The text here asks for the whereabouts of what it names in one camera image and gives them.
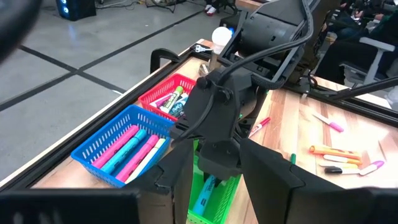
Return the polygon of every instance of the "blue highlighter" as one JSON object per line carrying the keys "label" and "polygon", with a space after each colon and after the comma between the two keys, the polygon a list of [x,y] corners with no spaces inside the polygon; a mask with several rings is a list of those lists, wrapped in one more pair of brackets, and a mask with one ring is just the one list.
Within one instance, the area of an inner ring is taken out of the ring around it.
{"label": "blue highlighter", "polygon": [[139,130],[137,134],[132,137],[102,168],[101,170],[107,174],[112,173],[113,170],[121,163],[127,155],[134,149],[140,141],[147,136],[147,132],[143,129]]}
{"label": "blue highlighter", "polygon": [[203,186],[200,192],[198,200],[195,202],[195,205],[193,206],[193,212],[195,212],[198,215],[204,214],[207,202],[209,201],[210,195],[214,189],[215,184],[216,184],[216,177],[210,175],[209,178],[207,178],[205,185]]}

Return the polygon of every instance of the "blue plastic basket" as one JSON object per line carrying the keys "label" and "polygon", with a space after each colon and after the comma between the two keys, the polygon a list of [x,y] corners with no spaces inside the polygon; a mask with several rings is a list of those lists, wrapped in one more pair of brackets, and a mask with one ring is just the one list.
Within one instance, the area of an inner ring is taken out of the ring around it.
{"label": "blue plastic basket", "polygon": [[[134,148],[134,151],[109,175],[91,165],[99,158],[108,147],[112,145],[123,133],[127,131],[133,124],[140,129],[147,131],[147,137]],[[123,169],[123,167],[132,159],[152,134],[158,135],[160,138],[166,138],[166,142],[157,151],[156,155],[150,160],[148,165],[140,173],[152,167],[166,152],[170,144],[169,128],[173,125],[172,121],[162,118],[154,113],[146,111],[138,106],[131,105],[120,112],[110,122],[98,130],[94,135],[88,138],[83,144],[72,152],[72,159],[81,163],[88,172],[100,178],[115,187],[123,187],[125,184],[115,177]]]}

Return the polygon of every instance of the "green plastic basket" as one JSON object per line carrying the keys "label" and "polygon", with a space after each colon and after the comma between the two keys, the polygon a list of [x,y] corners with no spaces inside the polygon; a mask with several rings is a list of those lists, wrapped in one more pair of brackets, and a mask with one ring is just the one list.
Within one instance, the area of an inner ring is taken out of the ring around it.
{"label": "green plastic basket", "polygon": [[[197,148],[198,142],[195,141],[193,148]],[[198,157],[194,157],[192,189],[189,200],[189,209],[187,220],[191,223],[207,223],[207,224],[222,224],[228,216],[229,209],[231,208],[232,201],[235,196],[236,188],[238,187],[241,176],[231,177],[228,181],[223,181],[217,186],[209,202],[207,203],[205,213],[203,216],[195,214],[192,209],[197,201],[200,191],[205,184],[203,181],[203,172],[197,167]]]}

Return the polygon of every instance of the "concrete floor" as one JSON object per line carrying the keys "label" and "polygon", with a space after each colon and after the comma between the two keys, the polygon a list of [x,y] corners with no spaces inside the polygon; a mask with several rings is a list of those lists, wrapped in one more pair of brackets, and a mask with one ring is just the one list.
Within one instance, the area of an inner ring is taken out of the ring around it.
{"label": "concrete floor", "polygon": [[[228,15],[208,17],[203,6],[185,2],[174,14],[136,5],[70,22],[54,6],[44,1],[21,49],[0,66],[0,180],[117,98],[112,90],[123,92],[148,76],[152,50],[181,52],[211,39]],[[81,67],[84,73],[76,74]]]}

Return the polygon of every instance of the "red plastic basket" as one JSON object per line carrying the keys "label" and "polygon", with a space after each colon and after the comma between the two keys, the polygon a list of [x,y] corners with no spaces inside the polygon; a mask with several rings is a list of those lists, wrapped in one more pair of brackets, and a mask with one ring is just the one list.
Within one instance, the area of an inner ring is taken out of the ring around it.
{"label": "red plastic basket", "polygon": [[138,101],[141,103],[142,107],[150,112],[153,112],[159,116],[167,118],[171,121],[176,121],[177,118],[164,113],[158,108],[155,108],[150,105],[153,101],[161,98],[162,96],[173,93],[178,86],[182,86],[184,88],[184,93],[190,94],[191,90],[195,86],[196,81],[187,78],[181,74],[175,73],[170,78],[164,80],[163,82],[159,83],[153,89],[147,91],[142,96],[138,98]]}

